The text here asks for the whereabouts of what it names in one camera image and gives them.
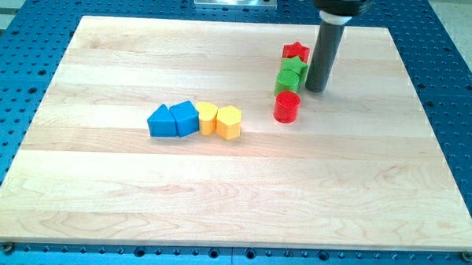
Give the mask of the black robot arm flange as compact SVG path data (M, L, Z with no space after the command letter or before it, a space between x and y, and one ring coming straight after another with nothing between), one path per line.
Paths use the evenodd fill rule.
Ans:
M340 17L362 15L373 3L374 0L313 0L314 7L318 10Z

